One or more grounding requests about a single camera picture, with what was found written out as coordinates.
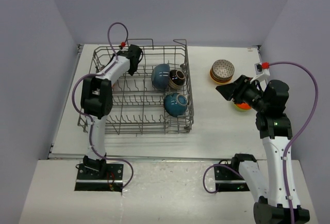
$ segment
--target white table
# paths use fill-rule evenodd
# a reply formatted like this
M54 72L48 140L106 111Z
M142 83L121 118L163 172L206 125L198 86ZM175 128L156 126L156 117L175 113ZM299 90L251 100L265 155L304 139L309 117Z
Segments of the white table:
M93 51L100 45L85 45L74 76L76 82L88 73ZM189 63L194 101L194 125L189 134L107 135L109 156L162 158L231 158L235 153L251 153L257 159L266 155L255 126L255 111L233 108L215 90L209 71L217 59L235 66L233 80L241 74L254 76L260 62L256 48L189 46ZM81 85L76 92L79 103ZM77 126L78 114L67 101L50 157L81 158L87 150L88 136Z
M212 162L138 162L121 196L112 192L74 191L79 161L38 161L20 224L254 224L250 192L208 194L202 176ZM267 176L267 162L259 161ZM293 161L301 205L317 224L300 163ZM130 170L124 167L124 180ZM215 188L209 171L206 185Z

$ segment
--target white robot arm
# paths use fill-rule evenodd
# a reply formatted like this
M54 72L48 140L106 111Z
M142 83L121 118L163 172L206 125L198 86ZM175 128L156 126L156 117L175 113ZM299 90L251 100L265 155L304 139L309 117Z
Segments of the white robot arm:
M112 109L112 86L124 73L133 75L143 56L142 49L136 45L130 45L128 50L120 50L117 54L97 74L85 77L82 86L80 104L84 114L91 117L87 118L89 149L83 161L86 168L95 171L102 169L100 155L106 156L104 136L106 119Z
M309 211L300 207L294 184L291 148L286 151L292 138L290 120L283 113L289 98L289 87L282 81L272 80L263 91L259 80L269 77L268 68L267 63L257 64L256 77L242 75L231 84L218 86L217 91L226 100L247 103L257 111L256 126L267 156L269 183L250 154L236 154L229 168L244 178L253 195L256 223L307 223ZM294 222L290 209L294 212Z

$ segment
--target bowl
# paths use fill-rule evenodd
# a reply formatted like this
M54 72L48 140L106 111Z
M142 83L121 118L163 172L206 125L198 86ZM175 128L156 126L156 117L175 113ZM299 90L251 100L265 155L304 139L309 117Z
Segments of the bowl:
M219 84L229 82L234 75L235 67L228 60L217 60L213 63L210 75L213 81Z
M183 115L187 110L188 101L182 94L170 93L164 98L164 108L172 117Z
M170 71L169 86L175 90L179 90L185 84L186 76L183 71L173 69Z
M153 86L160 91L165 91L170 81L170 66L168 64L159 64L154 67L151 74Z
M238 110L238 111L247 111L247 110L251 109L251 107L246 103L234 104L234 105L236 107L236 110Z

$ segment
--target wire rack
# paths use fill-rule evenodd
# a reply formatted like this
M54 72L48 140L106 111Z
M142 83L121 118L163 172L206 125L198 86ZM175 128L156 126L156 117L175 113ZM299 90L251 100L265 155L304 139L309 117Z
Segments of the wire rack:
M174 45L156 46L152 39L139 40L151 45L139 45L144 57L137 72L121 76L112 88L113 108L107 118L106 134L147 134L147 133L189 133L194 123L194 108L189 71L187 41L173 40ZM95 49L90 73L100 71L110 60L112 50L109 46ZM180 90L168 88L158 91L151 82L153 68L168 63L171 69L181 69L186 81ZM186 113L177 118L170 116L163 107L164 97L170 92L184 95L188 101ZM78 117L78 126L87 132L87 121Z

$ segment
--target gray wall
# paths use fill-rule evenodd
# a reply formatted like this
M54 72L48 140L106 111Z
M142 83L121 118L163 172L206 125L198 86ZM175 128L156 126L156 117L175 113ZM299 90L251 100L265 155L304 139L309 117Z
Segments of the gray wall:
M76 45L53 0L0 0L0 8L0 223L9 224L47 158Z
M301 162L320 223L330 223L329 200L329 0L288 0L261 47L263 61L294 61L314 74L320 88L316 113L293 147ZM314 100L308 75L294 66L274 66L274 78L290 86L287 113L294 130L306 120Z
M55 0L79 43L107 43L110 23L121 21L132 38L190 45L261 44L287 0ZM114 29L120 41L122 30Z

